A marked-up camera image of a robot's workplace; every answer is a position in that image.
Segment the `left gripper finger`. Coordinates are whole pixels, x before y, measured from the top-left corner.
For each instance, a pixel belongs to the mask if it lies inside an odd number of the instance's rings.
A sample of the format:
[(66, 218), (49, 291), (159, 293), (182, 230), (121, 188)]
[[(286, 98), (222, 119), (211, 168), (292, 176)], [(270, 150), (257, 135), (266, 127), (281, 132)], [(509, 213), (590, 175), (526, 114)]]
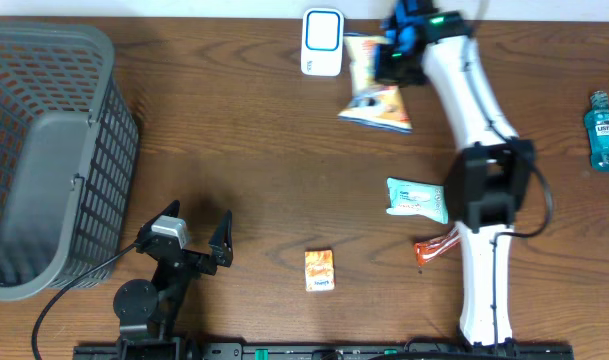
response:
[(230, 267), (233, 262), (232, 211), (227, 210), (209, 241), (211, 257), (218, 266)]
[(166, 208), (164, 208), (160, 213), (158, 213), (157, 215), (153, 216), (150, 220), (148, 220), (146, 223), (144, 223), (139, 231), (138, 234), (142, 235), (145, 234), (147, 232), (149, 232), (151, 230), (152, 225), (155, 223), (156, 220), (158, 220), (161, 216), (170, 216), (170, 217), (177, 217), (179, 214), (179, 209), (180, 209), (180, 201), (179, 200), (173, 200)]

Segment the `yellow snack bag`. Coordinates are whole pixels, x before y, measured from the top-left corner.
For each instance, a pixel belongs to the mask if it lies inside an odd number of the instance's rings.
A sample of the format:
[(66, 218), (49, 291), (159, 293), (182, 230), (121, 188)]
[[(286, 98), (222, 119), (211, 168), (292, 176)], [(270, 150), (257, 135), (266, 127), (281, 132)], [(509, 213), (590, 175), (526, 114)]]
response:
[(412, 125), (397, 86), (375, 81), (377, 47), (387, 44), (383, 36), (349, 33), (344, 45), (350, 56), (353, 98), (338, 114), (340, 120), (410, 134)]

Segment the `small orange tissue pack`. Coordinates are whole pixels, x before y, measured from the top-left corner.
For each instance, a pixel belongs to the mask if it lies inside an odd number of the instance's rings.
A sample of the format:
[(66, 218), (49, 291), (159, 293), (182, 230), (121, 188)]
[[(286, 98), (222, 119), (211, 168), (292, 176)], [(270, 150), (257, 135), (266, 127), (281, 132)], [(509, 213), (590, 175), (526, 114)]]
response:
[(334, 257), (330, 249), (305, 252), (305, 282), (307, 292), (335, 289)]

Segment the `light green wet wipes pack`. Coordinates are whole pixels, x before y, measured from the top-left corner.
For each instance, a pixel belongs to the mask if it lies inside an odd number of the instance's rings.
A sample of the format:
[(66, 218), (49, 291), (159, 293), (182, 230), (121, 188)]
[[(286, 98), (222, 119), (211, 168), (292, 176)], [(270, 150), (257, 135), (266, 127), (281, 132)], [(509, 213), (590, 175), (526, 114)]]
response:
[(389, 208), (394, 216), (424, 216), (440, 224), (449, 222), (444, 189), (440, 185), (425, 184), (389, 177)]

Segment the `orange snack bar wrapper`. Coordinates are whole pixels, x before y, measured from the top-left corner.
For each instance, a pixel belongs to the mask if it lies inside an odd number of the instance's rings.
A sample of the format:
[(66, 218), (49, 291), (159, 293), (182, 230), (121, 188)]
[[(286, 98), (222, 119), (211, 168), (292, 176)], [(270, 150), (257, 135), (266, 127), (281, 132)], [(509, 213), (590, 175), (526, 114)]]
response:
[(460, 233), (453, 227), (447, 234), (441, 235), (413, 245), (416, 261), (419, 267), (425, 266), (437, 259), (460, 242)]

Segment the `teal mouthwash bottle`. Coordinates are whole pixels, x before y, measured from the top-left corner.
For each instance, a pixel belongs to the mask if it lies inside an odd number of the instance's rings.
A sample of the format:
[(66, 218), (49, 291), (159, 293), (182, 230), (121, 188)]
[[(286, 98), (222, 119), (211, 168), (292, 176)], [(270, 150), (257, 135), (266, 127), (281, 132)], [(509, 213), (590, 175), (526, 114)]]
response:
[(594, 169), (609, 172), (609, 97), (604, 91), (590, 96), (591, 109), (584, 116)]

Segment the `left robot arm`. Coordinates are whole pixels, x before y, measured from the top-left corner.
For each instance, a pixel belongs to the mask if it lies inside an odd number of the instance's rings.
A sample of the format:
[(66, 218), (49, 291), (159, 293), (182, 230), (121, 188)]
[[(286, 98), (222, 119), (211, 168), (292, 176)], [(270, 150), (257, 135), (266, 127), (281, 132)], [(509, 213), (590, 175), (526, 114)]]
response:
[(233, 262), (232, 212), (226, 211), (208, 245), (209, 253), (188, 250), (190, 234), (172, 201), (146, 222), (134, 242), (135, 251), (150, 256), (157, 267), (150, 280), (135, 279), (115, 294), (113, 309), (120, 321), (116, 343), (120, 359), (200, 359), (192, 340), (173, 334), (192, 281), (215, 275)]

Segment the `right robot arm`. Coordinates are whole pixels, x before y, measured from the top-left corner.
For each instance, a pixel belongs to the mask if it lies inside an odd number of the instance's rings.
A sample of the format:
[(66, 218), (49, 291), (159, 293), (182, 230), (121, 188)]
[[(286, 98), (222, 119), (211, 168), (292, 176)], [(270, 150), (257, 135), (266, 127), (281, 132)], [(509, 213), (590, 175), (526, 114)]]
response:
[(509, 254), (533, 144), (520, 139), (500, 109), (473, 28), (459, 12), (441, 12), (430, 1), (400, 0), (384, 29), (388, 42), (376, 50), (376, 81), (430, 83), (454, 137), (457, 156), (443, 190), (462, 249), (460, 333), (472, 347), (499, 348), (513, 337)]

